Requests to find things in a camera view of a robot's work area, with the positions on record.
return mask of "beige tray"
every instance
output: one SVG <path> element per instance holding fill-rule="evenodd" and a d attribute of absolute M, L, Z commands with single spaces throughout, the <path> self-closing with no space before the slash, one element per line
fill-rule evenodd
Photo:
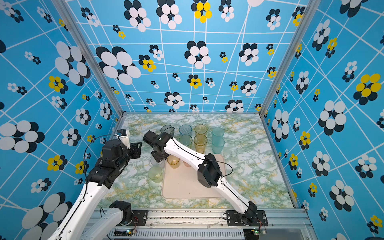
<path fill-rule="evenodd" d="M 220 171 L 225 173 L 224 157 L 221 154 L 214 154 Z M 204 199 L 204 198 L 221 198 L 221 196 L 215 189 L 206 188 L 197 180 L 197 171 L 192 167 L 187 167 L 184 163 L 180 163 L 180 166 L 176 169 L 170 167 L 166 163 L 164 170 L 163 186 L 161 195 L 165 199 Z"/>

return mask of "black mounting plate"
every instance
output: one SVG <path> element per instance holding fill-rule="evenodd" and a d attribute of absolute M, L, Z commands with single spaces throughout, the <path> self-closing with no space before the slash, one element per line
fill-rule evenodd
<path fill-rule="evenodd" d="M 148 215 L 148 210 L 132 210 L 133 215 L 132 215 L 132 221 L 128 225 L 121 225 L 117 224 L 117 226 L 145 226 L 145 223 L 147 222 L 147 215 Z"/>
<path fill-rule="evenodd" d="M 226 218 L 227 218 L 227 224 L 229 227 L 248 226 L 242 223 L 241 214 L 239 214 L 235 210 L 227 210 L 225 213 L 227 214 Z M 262 223 L 262 226 L 268 226 L 268 219 L 266 218 L 265 211 L 257 210 L 256 215 L 260 220 L 260 222 Z M 252 224 L 253 227 L 258 227 L 259 225 L 260 225 L 259 222 L 255 222 L 254 224 Z"/>

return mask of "marble tabletop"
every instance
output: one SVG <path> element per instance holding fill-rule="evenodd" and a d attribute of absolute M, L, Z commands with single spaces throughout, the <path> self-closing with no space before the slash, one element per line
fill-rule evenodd
<path fill-rule="evenodd" d="M 233 208 L 224 198 L 164 199 L 161 183 L 154 184 L 149 179 L 152 149 L 143 142 L 143 135 L 148 130 L 160 134 L 162 126 L 172 125 L 178 138 L 183 124 L 208 127 L 205 153 L 212 152 L 212 129 L 223 128 L 226 143 L 221 154 L 233 167 L 233 173 L 226 177 L 228 182 L 259 208 L 293 208 L 258 114 L 128 114 L 122 128 L 129 129 L 130 142 L 143 143 L 141 157 L 129 162 L 99 206 L 109 207 L 121 200 L 130 202 L 132 208 Z"/>

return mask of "black cable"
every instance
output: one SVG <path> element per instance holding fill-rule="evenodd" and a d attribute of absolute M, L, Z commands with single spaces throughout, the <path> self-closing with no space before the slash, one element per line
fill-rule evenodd
<path fill-rule="evenodd" d="M 117 137 L 120 141 L 121 139 L 119 138 L 119 136 L 117 135 L 113 135 L 113 134 L 105 134 L 105 135 L 101 135 L 99 137 L 104 137 L 104 136 L 115 136 Z M 88 144 L 88 146 L 85 148 L 85 151 L 84 151 L 84 157 L 83 157 L 83 162 L 85 162 L 85 154 L 87 153 L 87 149 L 88 147 L 91 145 L 91 143 L 93 143 L 96 139 L 98 139 L 99 137 L 96 137 L 95 139 L 92 139 L 92 141 Z M 84 196 L 83 198 L 85 198 L 85 195 L 87 194 L 87 188 L 88 188 L 88 181 L 87 181 L 87 174 L 84 172 L 84 175 L 85 175 L 85 192 L 84 192 Z M 66 224 L 64 225 L 64 227 L 62 228 L 61 232 L 59 233 L 58 237 L 63 234 L 64 232 L 64 229 L 65 227 L 68 225 L 69 221 L 71 220 L 71 218 L 73 217 L 74 213 L 76 212 L 76 210 L 79 208 L 79 206 L 81 205 L 82 202 L 79 203 L 79 205 L 77 205 L 76 209 L 73 211 L 72 215 L 70 216 L 70 218 L 68 219 L 68 221 L 66 222 Z"/>

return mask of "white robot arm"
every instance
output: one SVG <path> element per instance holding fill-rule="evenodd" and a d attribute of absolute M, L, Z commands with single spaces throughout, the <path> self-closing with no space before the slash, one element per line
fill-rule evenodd
<path fill-rule="evenodd" d="M 191 165 L 197 171 L 197 180 L 205 187 L 213 187 L 225 197 L 236 212 L 242 215 L 244 224 L 251 226 L 258 221 L 256 205 L 227 182 L 213 154 L 205 155 L 193 151 L 166 132 L 157 135 L 148 131 L 144 134 L 143 141 L 153 148 L 151 154 L 157 162 L 165 160 L 171 154 Z"/>

